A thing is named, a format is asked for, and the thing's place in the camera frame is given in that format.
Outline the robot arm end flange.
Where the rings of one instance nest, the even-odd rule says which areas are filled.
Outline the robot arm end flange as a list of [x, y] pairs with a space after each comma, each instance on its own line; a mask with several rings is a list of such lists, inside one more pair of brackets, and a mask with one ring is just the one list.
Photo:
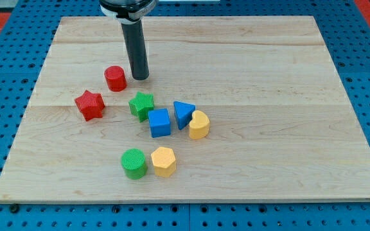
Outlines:
[[104, 15], [122, 24], [133, 24], [149, 14], [158, 0], [99, 0]]

